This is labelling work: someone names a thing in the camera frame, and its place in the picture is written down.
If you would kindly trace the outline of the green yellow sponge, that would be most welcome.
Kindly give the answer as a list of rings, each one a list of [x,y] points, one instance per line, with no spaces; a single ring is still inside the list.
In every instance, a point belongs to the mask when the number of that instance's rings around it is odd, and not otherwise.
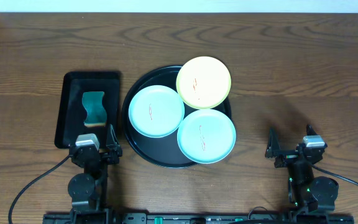
[[[86,111],[84,125],[87,128],[103,127],[107,122],[107,112],[103,106],[103,91],[88,91],[83,93],[82,105]]]

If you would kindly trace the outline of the mint plate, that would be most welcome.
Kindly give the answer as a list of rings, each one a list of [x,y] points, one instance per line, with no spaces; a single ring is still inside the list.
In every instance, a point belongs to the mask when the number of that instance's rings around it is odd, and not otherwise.
[[[191,161],[212,164],[231,153],[236,143],[236,129],[231,119],[218,110],[196,110],[181,122],[177,143]]]
[[[163,85],[148,86],[135,94],[129,105],[129,121],[140,134],[162,138],[176,131],[185,116],[179,94]]]

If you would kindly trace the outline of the yellow plate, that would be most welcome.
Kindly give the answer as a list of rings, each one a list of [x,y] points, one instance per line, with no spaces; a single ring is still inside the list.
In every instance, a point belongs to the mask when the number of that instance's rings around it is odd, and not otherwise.
[[[200,110],[214,108],[227,98],[231,74],[225,64],[214,57],[196,57],[179,70],[176,89],[186,105]]]

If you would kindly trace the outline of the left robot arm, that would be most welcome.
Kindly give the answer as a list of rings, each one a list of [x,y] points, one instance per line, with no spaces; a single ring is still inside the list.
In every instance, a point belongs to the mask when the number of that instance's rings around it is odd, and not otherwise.
[[[108,166],[119,163],[122,148],[117,141],[114,126],[107,129],[106,152],[99,150],[95,134],[82,134],[69,149],[72,163],[83,169],[68,184],[72,210],[68,223],[112,224],[121,221],[106,205]]]

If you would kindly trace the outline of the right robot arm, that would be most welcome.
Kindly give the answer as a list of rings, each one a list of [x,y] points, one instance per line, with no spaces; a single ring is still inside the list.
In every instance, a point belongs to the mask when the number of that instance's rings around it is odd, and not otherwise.
[[[294,150],[280,147],[274,129],[270,129],[266,158],[274,158],[276,168],[288,169],[288,199],[296,209],[286,215],[293,223],[328,223],[328,213],[334,211],[339,184],[332,178],[313,174],[312,165],[323,159],[327,144],[306,126],[306,136]]]

